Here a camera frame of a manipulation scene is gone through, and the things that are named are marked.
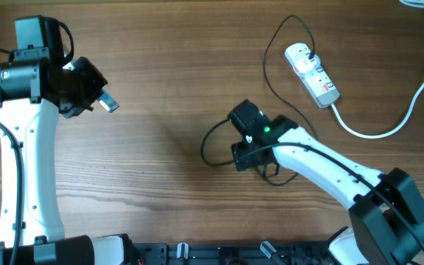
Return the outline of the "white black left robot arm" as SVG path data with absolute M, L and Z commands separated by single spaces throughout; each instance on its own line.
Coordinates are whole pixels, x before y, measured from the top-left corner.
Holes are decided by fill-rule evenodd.
M 36 15 L 15 21 L 17 48 L 0 63 L 0 264 L 142 264 L 126 234 L 68 238 L 57 204 L 54 141 L 60 117 L 113 112 L 106 79 L 63 45 L 68 27 Z

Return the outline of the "white grey power strip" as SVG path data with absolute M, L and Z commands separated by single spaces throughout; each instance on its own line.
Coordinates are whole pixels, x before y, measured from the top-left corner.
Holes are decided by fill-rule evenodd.
M 340 97 L 340 93 L 323 69 L 321 61 L 320 67 L 304 75 L 298 74 L 294 69 L 294 64 L 298 59 L 304 56 L 310 58 L 311 56 L 311 50 L 306 44 L 293 44 L 285 50 L 284 54 L 295 74 L 300 78 L 319 108 L 330 107 L 336 102 Z

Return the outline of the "blue screen Galaxy smartphone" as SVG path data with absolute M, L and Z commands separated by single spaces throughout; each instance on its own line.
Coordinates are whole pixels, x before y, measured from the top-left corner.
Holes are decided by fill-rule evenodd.
M 109 113 L 119 108 L 118 102 L 106 90 L 102 90 L 102 94 L 97 101 Z

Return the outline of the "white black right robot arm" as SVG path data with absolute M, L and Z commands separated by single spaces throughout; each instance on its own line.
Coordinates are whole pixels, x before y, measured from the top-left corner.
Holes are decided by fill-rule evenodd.
M 333 262 L 409 264 L 424 252 L 424 199 L 409 174 L 362 166 L 285 116 L 269 120 L 249 100 L 227 118 L 242 137 L 231 146 L 237 170 L 274 163 L 304 176 L 348 211 L 351 226 L 328 245 Z

